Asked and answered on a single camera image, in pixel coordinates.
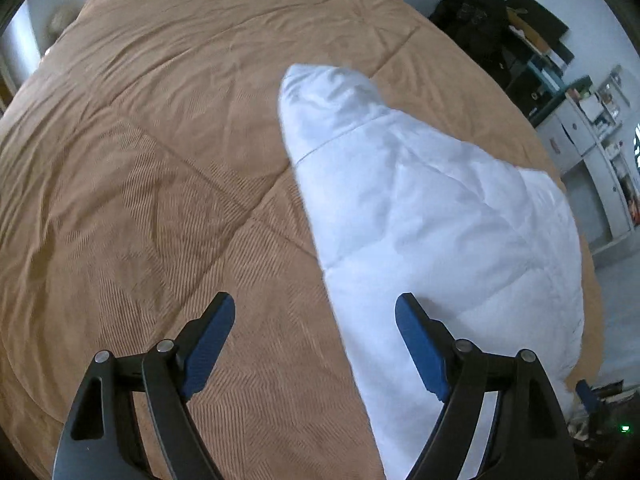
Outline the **dark green shelf unit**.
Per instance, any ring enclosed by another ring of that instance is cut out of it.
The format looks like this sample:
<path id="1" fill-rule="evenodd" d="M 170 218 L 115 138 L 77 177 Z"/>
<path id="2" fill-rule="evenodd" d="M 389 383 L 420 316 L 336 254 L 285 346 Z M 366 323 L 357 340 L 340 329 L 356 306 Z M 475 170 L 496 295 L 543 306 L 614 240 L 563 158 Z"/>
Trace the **dark green shelf unit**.
<path id="1" fill-rule="evenodd" d="M 506 94 L 534 126 L 564 100 L 566 92 L 584 92 L 592 80 L 568 79 L 575 55 L 563 44 L 568 26 L 537 0 L 506 0 L 510 22 L 503 44 L 511 80 Z"/>

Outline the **white puffer down jacket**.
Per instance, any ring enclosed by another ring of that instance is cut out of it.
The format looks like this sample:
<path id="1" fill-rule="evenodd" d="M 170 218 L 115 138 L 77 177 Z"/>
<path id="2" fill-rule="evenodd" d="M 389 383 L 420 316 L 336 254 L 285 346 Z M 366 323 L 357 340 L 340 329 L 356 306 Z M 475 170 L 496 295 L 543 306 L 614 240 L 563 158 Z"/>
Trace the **white puffer down jacket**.
<path id="1" fill-rule="evenodd" d="M 568 411 L 585 325 L 582 248 L 548 174 L 388 107 L 347 68 L 291 66 L 278 107 L 386 477 L 405 478 L 442 409 L 396 325 L 405 292 L 486 352 L 535 352 Z"/>

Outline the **white storage cabinet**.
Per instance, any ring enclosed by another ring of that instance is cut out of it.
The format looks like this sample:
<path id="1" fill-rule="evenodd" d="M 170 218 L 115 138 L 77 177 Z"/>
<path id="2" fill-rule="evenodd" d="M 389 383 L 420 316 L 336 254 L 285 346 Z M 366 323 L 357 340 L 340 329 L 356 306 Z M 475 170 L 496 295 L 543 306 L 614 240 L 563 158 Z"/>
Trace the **white storage cabinet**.
<path id="1" fill-rule="evenodd" d="M 572 92 L 536 125 L 536 133 L 566 187 L 578 230 L 595 257 L 614 252 L 639 231 L 639 188 L 623 158 L 623 124 L 605 107 L 592 122 Z"/>

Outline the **mustard corduroy bed cover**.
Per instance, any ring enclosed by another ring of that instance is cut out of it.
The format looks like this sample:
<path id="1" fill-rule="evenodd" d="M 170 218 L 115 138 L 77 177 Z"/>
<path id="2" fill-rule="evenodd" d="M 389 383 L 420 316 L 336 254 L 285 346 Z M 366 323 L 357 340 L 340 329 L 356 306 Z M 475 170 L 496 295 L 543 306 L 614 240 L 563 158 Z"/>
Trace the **mustard corduroy bed cover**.
<path id="1" fill-rule="evenodd" d="M 388 107 L 564 193 L 498 84 L 401 0 L 91 0 L 1 121 L 1 429 L 35 477 L 54 479 L 99 351 L 148 352 L 226 292 L 231 332 L 188 402 L 221 479 L 389 479 L 283 141 L 295 64 L 363 74 Z M 566 428 L 602 353 L 580 248 Z"/>

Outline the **black jacket on chair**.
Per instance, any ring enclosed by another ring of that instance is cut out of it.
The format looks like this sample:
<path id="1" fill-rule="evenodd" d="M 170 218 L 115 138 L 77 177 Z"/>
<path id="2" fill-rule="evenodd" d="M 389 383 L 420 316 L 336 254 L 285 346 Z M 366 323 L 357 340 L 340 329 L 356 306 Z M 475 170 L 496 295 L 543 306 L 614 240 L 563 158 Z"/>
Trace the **black jacket on chair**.
<path id="1" fill-rule="evenodd" d="M 506 0 L 440 0 L 428 19 L 501 88 L 511 83 Z"/>

